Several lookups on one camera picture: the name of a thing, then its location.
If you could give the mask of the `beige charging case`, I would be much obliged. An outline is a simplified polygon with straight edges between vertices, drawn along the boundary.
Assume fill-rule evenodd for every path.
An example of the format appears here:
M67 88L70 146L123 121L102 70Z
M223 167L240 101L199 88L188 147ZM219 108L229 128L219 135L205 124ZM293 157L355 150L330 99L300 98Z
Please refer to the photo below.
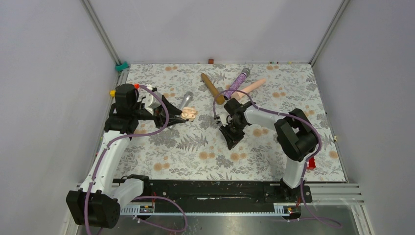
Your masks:
M192 107L184 107L180 117L186 121L194 121L197 115L197 111Z

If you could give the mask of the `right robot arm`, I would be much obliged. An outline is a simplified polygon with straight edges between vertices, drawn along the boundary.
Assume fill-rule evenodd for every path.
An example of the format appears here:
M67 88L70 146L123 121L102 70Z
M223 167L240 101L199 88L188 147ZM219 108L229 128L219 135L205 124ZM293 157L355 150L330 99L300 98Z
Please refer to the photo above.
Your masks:
M321 139L301 109L282 114L239 103L232 98L224 105L231 120L220 127L229 150L244 137L244 128L252 124L275 130L277 142L287 156L285 172L275 194L288 202L310 203L311 193L304 185L307 157L320 148Z

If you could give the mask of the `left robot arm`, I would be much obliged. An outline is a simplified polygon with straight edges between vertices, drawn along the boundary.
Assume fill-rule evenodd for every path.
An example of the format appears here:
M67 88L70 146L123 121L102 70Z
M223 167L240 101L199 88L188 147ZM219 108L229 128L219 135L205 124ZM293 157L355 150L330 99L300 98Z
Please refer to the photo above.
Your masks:
M102 143L90 172L78 190L71 190L66 203L75 224L91 227L113 228L121 209L136 198L146 201L153 192L147 176L129 176L113 189L113 180L121 157L137 137L139 121L151 120L157 130L145 133L152 136L166 127L185 123L182 111L172 105L156 88L139 84L122 84L111 92L115 99L104 125Z

